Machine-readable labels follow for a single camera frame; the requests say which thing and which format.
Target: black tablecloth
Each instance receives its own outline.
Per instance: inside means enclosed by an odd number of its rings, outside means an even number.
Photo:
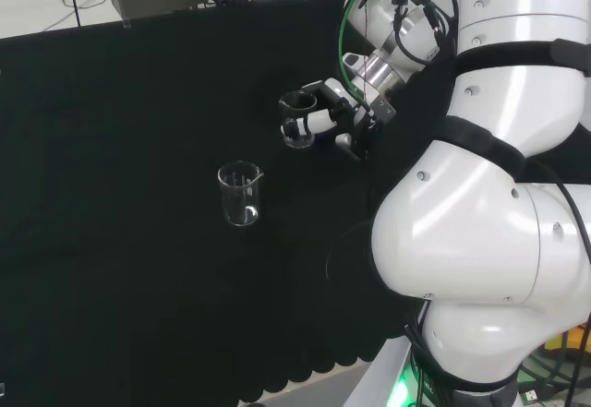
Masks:
[[[289,150],[276,103],[333,75],[343,4],[0,42],[1,403],[233,406],[402,334],[415,305],[375,279],[363,221],[427,146],[452,65],[396,98],[369,164]],[[585,182],[569,153],[588,148],[578,130],[549,157]],[[266,174],[246,229],[221,210],[216,173],[233,160]]]

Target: white floor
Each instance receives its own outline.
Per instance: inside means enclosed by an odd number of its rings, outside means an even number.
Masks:
[[[90,6],[102,0],[77,1],[79,6]],[[121,20],[111,0],[82,9],[79,14],[83,26]],[[61,19],[63,22],[54,25]],[[0,0],[0,39],[38,33],[52,25],[51,30],[76,27],[74,9],[64,6],[61,0]]]

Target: green light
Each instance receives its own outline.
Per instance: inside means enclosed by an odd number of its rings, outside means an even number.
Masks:
[[[408,401],[408,389],[404,379],[400,379],[392,389],[387,407],[403,407]]]

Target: black strap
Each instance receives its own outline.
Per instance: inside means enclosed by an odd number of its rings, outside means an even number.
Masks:
[[[521,151],[495,138],[486,128],[458,116],[446,116],[436,129],[433,139],[453,144],[497,164],[515,180],[525,166],[525,157]]]
[[[591,45],[566,40],[483,45],[457,56],[456,76],[506,66],[567,67],[580,70],[591,78]]]
[[[435,368],[433,365],[430,365],[428,363],[428,360],[423,359],[420,353],[417,353],[416,350],[413,350],[412,357],[416,361],[418,367],[422,368],[429,378],[433,378],[446,389],[451,390],[468,391],[471,393],[488,393],[491,391],[502,389],[503,387],[510,385],[511,383],[517,380],[517,375],[519,374],[519,367],[517,367],[515,373],[501,381],[477,383],[466,381],[465,379],[456,377],[451,373],[446,372],[440,367]]]

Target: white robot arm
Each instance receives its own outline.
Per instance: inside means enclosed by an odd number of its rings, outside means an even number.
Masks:
[[[445,12],[447,8],[451,14],[451,4],[448,2],[445,8],[441,8],[431,0],[414,1],[416,4],[408,2],[398,38],[407,53],[428,63],[440,53],[440,44],[452,34],[451,18]],[[348,0],[349,3],[352,4],[349,23],[376,48],[370,56],[345,54],[343,57],[344,66],[354,75],[351,86],[358,95],[332,78],[305,86],[302,91],[316,96],[317,104],[312,110],[298,109],[297,104],[289,102],[289,97],[282,99],[282,107],[288,112],[284,116],[282,132],[288,145],[307,147],[316,136],[333,132],[338,127],[340,132],[337,133],[341,134],[336,138],[337,145],[363,159],[371,142],[367,133],[371,133],[375,126],[387,124],[395,116],[390,98],[425,65],[409,59],[401,50],[393,26],[397,6],[392,0]],[[343,100],[350,109],[342,111],[340,117],[350,114],[350,119],[337,119],[339,114],[333,110],[342,105]]]
[[[562,59],[556,40],[568,41],[566,53],[586,43],[588,1],[461,0],[451,127],[488,138],[505,158],[562,143],[583,113],[588,67]],[[516,184],[510,166],[463,145],[458,131],[435,140],[382,203],[372,247],[391,289],[432,301],[422,335],[440,367],[494,384],[587,321],[591,266],[561,191]],[[591,187],[567,188],[591,230]]]

